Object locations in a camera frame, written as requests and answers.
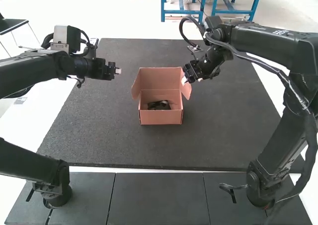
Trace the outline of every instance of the white floor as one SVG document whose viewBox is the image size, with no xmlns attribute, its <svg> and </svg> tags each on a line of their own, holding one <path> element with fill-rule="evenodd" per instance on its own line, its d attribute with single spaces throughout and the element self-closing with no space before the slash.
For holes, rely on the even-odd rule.
<svg viewBox="0 0 318 225">
<path fill-rule="evenodd" d="M 243 8 L 251 2 L 252 0 L 237 0 L 236 5 L 237 8 Z M 210 6 L 211 3 L 206 6 L 207 13 Z M 318 32 L 317 7 L 318 0 L 260 0 L 254 21 L 273 27 Z M 177 22 L 160 22 L 160 0 L 0 0 L 0 9 L 5 17 L 29 19 L 40 41 L 53 32 L 56 24 L 76 26 L 87 32 L 91 38 L 181 39 Z M 200 39 L 192 24 L 186 24 L 185 32 L 191 39 Z M 28 47 L 36 45 L 27 27 L 17 30 L 15 36 L 18 44 Z M 11 55 L 20 52 L 10 35 L 1 37 L 1 41 Z M 0 49 L 0 58 L 5 57 L 5 51 Z M 282 114 L 283 86 L 273 75 L 257 66 L 255 69 L 278 112 Z M 0 112 L 8 109 L 0 118 L 0 137 L 28 150 L 37 151 L 74 84 L 73 80 L 39 83 L 28 93 L 22 105 L 15 105 L 14 100 L 1 100 Z M 71 171 L 149 172 L 87 167 L 71 167 Z M 293 175 L 294 181 L 297 178 L 298 175 Z M 315 187 L 317 181 L 318 165 L 301 198 L 313 224 L 318 225 L 315 209 L 318 200 Z M 0 224 L 4 223 L 24 183 L 21 179 L 0 176 Z"/>
</svg>

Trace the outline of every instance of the black rubber mat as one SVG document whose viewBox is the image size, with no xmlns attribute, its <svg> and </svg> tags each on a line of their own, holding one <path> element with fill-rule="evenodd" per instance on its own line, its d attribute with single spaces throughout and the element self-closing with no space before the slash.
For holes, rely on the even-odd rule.
<svg viewBox="0 0 318 225">
<path fill-rule="evenodd" d="M 182 125 L 141 126 L 130 93 L 138 69 L 183 66 L 192 59 L 187 43 L 102 39 L 98 56 L 116 62 L 122 74 L 75 87 L 40 154 L 71 165 L 244 171 L 280 120 L 253 66 L 235 59 L 215 79 L 192 85 Z M 297 159 L 292 172 L 302 165 Z"/>
<path fill-rule="evenodd" d="M 25 201 L 27 184 L 7 225 L 262 225 L 264 210 L 251 205 L 244 190 L 236 203 L 219 183 L 242 185 L 245 173 L 71 173 L 73 197 L 61 208 L 46 209 L 42 197 Z M 293 187 L 283 182 L 277 198 Z M 269 225 L 312 225 L 297 196 Z"/>
</svg>

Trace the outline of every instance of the black cable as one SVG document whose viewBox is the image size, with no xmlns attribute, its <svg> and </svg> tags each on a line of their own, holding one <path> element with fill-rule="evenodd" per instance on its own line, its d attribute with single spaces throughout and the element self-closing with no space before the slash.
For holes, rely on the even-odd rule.
<svg viewBox="0 0 318 225">
<path fill-rule="evenodd" d="M 301 174 L 301 177 L 296 182 L 296 185 L 294 188 L 284 195 L 281 199 L 279 199 L 272 210 L 272 213 L 267 217 L 264 225 L 268 225 L 269 222 L 275 217 L 277 212 L 287 203 L 290 201 L 290 199 L 296 197 L 299 195 L 306 184 L 308 183 L 313 166 L 316 160 L 316 154 L 318 151 L 318 143 L 317 143 L 317 126 L 316 126 L 316 119 L 313 111 L 309 107 L 309 101 L 303 96 L 303 94 L 300 92 L 298 87 L 289 79 L 288 76 L 285 75 L 285 73 L 273 66 L 270 66 L 263 61 L 260 61 L 258 59 L 248 57 L 240 53 L 237 49 L 235 49 L 232 45 L 214 40 L 211 36 L 208 35 L 208 33 L 205 33 L 204 38 L 206 38 L 209 42 L 212 44 L 216 44 L 219 46 L 222 46 L 228 50 L 230 50 L 235 56 L 237 56 L 240 59 L 248 60 L 252 63 L 256 63 L 259 66 L 261 66 L 263 69 L 276 74 L 280 80 L 282 81 L 284 87 L 288 90 L 288 92 L 295 96 L 297 101 L 299 102 L 299 105 L 302 108 L 302 111 L 305 113 L 305 135 L 306 135 L 306 141 L 308 143 L 308 149 L 306 151 L 306 160 L 305 165 L 303 168 L 303 172 Z"/>
<path fill-rule="evenodd" d="M 197 44 L 194 44 L 192 41 L 190 41 L 184 34 L 183 34 L 183 24 L 184 22 L 186 22 L 187 20 L 189 21 L 192 21 L 199 29 L 200 31 L 200 34 L 203 36 L 204 35 L 204 32 L 205 32 L 205 29 L 203 28 L 202 25 L 200 25 L 200 23 L 194 19 L 193 17 L 184 17 L 181 19 L 180 21 L 180 24 L 179 24 L 179 31 L 180 31 L 180 34 L 182 36 L 182 38 L 191 46 L 193 46 L 194 48 L 199 48 L 199 46 Z"/>
<path fill-rule="evenodd" d="M 44 48 L 44 49 L 48 49 L 50 47 L 50 40 L 52 40 L 52 39 L 53 39 L 53 33 L 48 34 L 47 36 L 45 36 L 41 47 Z"/>
<path fill-rule="evenodd" d="M 91 48 L 91 45 L 90 45 L 90 42 L 89 42 L 89 37 L 88 37 L 88 35 L 87 35 L 84 31 L 82 31 L 82 30 L 80 30 L 80 32 L 81 32 L 81 33 L 85 36 L 85 38 L 87 39 L 87 43 L 86 43 L 87 49 L 84 50 L 84 52 L 81 53 L 81 54 L 72 54 L 72 55 L 84 57 L 84 56 L 88 55 L 88 53 L 89 53 L 89 51 L 90 51 L 90 48 Z"/>
</svg>

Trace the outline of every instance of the box flap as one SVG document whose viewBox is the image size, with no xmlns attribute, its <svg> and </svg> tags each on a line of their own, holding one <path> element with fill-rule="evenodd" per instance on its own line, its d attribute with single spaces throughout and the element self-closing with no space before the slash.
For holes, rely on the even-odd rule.
<svg viewBox="0 0 318 225">
<path fill-rule="evenodd" d="M 134 84 L 131 87 L 131 95 L 134 100 L 136 100 L 139 97 L 141 91 L 141 75 L 140 75 L 140 69 L 138 70 L 137 77 L 134 81 Z"/>
<path fill-rule="evenodd" d="M 189 100 L 191 85 L 182 85 L 183 77 L 181 67 L 176 68 L 139 68 L 137 77 L 131 89 L 133 99 L 137 99 L 141 90 L 146 89 L 180 89 Z"/>
<path fill-rule="evenodd" d="M 180 91 L 182 92 L 183 96 L 189 100 L 190 99 L 190 95 L 191 95 L 191 92 L 192 92 L 192 87 L 191 87 L 191 84 L 189 84 L 188 82 L 186 82 L 185 84 L 182 84 L 181 80 L 184 76 L 184 72 L 182 70 L 181 67 L 180 68 L 180 80 L 179 80 L 179 83 L 180 83 Z"/>
</svg>

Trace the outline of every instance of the gray mat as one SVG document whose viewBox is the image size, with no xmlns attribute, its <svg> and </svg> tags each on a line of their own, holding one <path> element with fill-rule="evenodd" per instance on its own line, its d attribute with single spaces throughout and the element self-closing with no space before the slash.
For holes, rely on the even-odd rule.
<svg viewBox="0 0 318 225">
<path fill-rule="evenodd" d="M 186 47 L 183 40 L 102 39 L 97 56 L 115 61 L 122 75 L 75 87 L 38 152 L 71 165 L 244 171 L 280 120 L 249 62 L 226 62 L 220 76 L 193 84 L 182 125 L 139 124 L 130 94 L 138 68 L 181 67 L 192 59 Z M 298 158 L 292 171 L 302 165 Z"/>
</svg>

